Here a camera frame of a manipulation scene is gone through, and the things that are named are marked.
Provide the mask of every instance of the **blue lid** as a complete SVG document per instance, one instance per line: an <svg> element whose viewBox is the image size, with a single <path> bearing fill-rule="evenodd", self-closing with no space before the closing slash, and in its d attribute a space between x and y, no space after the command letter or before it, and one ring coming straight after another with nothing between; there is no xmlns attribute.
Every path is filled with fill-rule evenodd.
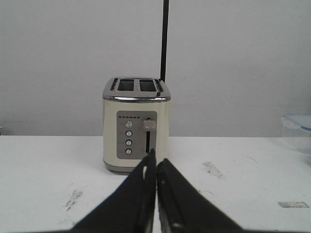
<svg viewBox="0 0 311 233"><path fill-rule="evenodd" d="M299 125L302 129L311 131L311 115L285 114L284 117Z"/></svg>

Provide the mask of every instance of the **plastic container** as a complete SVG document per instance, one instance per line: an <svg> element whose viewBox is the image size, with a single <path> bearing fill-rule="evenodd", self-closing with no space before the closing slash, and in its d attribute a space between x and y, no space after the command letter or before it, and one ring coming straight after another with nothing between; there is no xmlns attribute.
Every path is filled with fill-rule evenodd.
<svg viewBox="0 0 311 233"><path fill-rule="evenodd" d="M285 114L283 138L303 153L311 154L311 115Z"/></svg>

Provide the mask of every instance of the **white wall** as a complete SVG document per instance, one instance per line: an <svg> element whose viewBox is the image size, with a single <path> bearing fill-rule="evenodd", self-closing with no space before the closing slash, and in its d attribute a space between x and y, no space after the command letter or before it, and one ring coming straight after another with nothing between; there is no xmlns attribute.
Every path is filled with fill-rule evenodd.
<svg viewBox="0 0 311 233"><path fill-rule="evenodd" d="M311 112L311 1L170 0L174 136L280 136ZM2 134L102 135L102 90L159 77L162 1L0 1Z"/></svg>

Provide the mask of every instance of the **toaster slot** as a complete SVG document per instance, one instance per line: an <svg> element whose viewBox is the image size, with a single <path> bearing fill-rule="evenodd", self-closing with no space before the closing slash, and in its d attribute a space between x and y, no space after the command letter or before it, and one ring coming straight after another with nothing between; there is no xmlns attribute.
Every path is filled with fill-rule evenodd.
<svg viewBox="0 0 311 233"><path fill-rule="evenodd" d="M152 79L141 79L139 84L141 91L156 91L155 83Z"/></svg>
<svg viewBox="0 0 311 233"><path fill-rule="evenodd" d="M118 87L118 91L133 91L134 79L121 79Z"/></svg>

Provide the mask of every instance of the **toaster lever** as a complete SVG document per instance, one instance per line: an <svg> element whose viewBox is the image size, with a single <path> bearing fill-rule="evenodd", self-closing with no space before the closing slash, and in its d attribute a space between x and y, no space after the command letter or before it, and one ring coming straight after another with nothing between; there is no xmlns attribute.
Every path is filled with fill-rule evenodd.
<svg viewBox="0 0 311 233"><path fill-rule="evenodd" d="M144 120L142 122L142 128L146 132L156 131L156 121L155 120Z"/></svg>

